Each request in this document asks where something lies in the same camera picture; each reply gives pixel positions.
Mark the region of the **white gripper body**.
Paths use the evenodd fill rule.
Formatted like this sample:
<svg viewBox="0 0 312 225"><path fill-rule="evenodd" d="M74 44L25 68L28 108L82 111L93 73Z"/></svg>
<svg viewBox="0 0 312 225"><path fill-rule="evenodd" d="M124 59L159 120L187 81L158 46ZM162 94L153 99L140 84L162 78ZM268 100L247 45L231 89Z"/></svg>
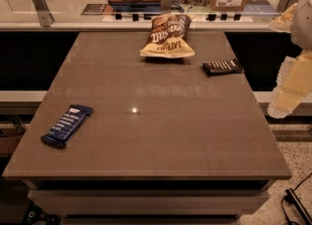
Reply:
<svg viewBox="0 0 312 225"><path fill-rule="evenodd" d="M286 57L277 78L277 103L299 103L312 92L312 51Z"/></svg>

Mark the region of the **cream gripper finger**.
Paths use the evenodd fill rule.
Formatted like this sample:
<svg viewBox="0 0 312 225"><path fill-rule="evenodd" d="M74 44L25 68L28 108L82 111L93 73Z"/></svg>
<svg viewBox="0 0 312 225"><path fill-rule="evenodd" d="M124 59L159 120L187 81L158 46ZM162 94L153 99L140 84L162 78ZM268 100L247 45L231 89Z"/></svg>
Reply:
<svg viewBox="0 0 312 225"><path fill-rule="evenodd" d="M267 113L272 118L283 119L292 114L301 101L302 97L300 95L284 92L281 89L275 89L272 92L272 98L267 107Z"/></svg>
<svg viewBox="0 0 312 225"><path fill-rule="evenodd" d="M275 30L277 32L290 33L295 7L296 7L296 3L288 7L280 16L273 19L269 23L268 27L271 30Z"/></svg>

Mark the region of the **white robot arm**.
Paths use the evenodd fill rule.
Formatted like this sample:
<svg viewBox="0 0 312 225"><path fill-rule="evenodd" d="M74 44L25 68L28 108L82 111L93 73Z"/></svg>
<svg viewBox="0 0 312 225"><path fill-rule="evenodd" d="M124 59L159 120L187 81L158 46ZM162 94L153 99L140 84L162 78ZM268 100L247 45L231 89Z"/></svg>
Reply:
<svg viewBox="0 0 312 225"><path fill-rule="evenodd" d="M296 58L287 56L282 62L267 108L270 117L282 119L312 92L312 0L298 0L269 28L290 33L292 42L302 49Z"/></svg>

